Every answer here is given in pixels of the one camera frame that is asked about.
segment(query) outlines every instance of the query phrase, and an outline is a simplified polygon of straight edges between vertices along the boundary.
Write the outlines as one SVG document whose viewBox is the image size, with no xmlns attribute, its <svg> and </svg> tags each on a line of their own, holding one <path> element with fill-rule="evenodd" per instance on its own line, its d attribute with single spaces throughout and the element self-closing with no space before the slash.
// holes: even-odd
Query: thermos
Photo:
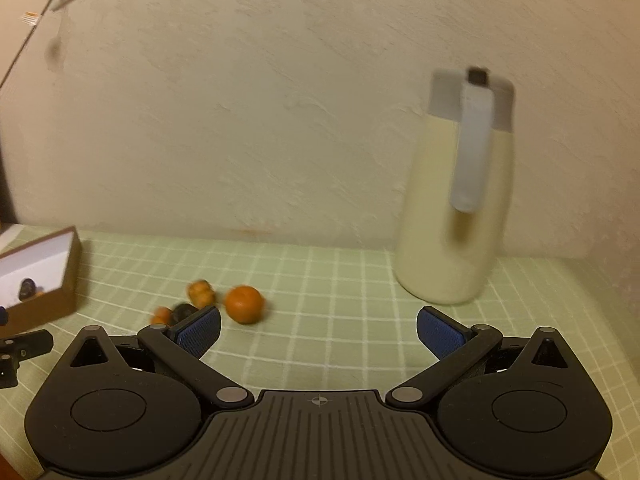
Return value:
<svg viewBox="0 0 640 480">
<path fill-rule="evenodd" d="M 437 70 L 418 140 L 395 273 L 414 296 L 461 303 L 495 263 L 513 182 L 513 85 L 487 70 Z"/>
</svg>

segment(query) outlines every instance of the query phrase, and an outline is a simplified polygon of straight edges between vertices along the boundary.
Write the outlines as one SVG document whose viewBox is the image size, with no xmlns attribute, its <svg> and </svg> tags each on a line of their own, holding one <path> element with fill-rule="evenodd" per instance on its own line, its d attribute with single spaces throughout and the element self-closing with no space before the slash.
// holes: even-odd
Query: power cord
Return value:
<svg viewBox="0 0 640 480">
<path fill-rule="evenodd" d="M 47 9 L 49 9 L 49 6 L 51 5 L 52 1 L 53 0 L 49 0 L 47 2 L 47 5 L 44 6 L 44 8 L 42 9 L 42 12 L 40 13 L 40 19 L 35 25 L 33 25 L 33 27 L 31 27 L 31 30 L 29 31 L 27 37 L 22 42 L 22 46 L 20 47 L 20 50 L 18 50 L 18 54 L 15 55 L 14 60 L 11 62 L 11 65 L 9 65 L 9 68 L 7 69 L 6 73 L 4 74 L 4 77 L 2 78 L 2 82 L 0 82 L 0 90 L 2 89 L 2 86 L 4 86 L 4 83 L 6 82 L 6 80 L 9 79 L 9 74 L 11 73 L 11 70 L 14 68 L 15 64 L 17 63 L 18 58 L 20 57 L 20 54 L 22 53 L 24 48 L 27 46 L 27 43 L 29 43 L 29 40 L 33 36 L 33 33 L 36 31 L 36 28 L 38 27 L 38 25 L 40 24 L 40 20 L 44 16 L 44 13 L 47 12 Z"/>
</svg>

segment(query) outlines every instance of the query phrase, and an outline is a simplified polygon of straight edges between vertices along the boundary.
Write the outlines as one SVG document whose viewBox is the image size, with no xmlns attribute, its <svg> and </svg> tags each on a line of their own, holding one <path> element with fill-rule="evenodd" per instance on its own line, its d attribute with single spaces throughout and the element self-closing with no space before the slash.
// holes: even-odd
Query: cardboard box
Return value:
<svg viewBox="0 0 640 480">
<path fill-rule="evenodd" d="M 0 255 L 0 305 L 9 322 L 0 338 L 26 332 L 76 310 L 76 279 L 82 245 L 75 227 L 33 240 Z M 43 294 L 18 299 L 20 284 L 31 278 Z"/>
</svg>

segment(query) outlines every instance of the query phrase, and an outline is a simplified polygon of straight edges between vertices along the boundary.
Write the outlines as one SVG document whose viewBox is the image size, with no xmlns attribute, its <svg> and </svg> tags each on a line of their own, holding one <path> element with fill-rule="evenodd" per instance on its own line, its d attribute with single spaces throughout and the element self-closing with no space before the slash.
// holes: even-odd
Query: gray lid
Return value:
<svg viewBox="0 0 640 480">
<path fill-rule="evenodd" d="M 462 118 L 462 82 L 464 70 L 434 70 L 431 77 L 430 115 L 460 122 Z M 513 132 L 513 84 L 506 78 L 489 73 L 489 88 L 494 92 L 494 129 Z"/>
</svg>

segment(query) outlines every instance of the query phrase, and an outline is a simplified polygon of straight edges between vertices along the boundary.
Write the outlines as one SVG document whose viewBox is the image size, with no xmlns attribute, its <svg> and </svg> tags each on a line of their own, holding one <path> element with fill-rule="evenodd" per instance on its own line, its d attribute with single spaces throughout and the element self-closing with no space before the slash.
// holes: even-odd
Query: beige wall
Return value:
<svg viewBox="0 0 640 480">
<path fill-rule="evenodd" d="M 33 9 L 8 1 L 0 25 L 18 38 L 17 16 Z M 626 290 L 640 224 L 639 8 L 78 0 L 42 22 L 0 98 L 18 219 L 390 245 L 425 74 L 475 63 L 517 91 L 506 250 L 591 255 Z"/>
</svg>

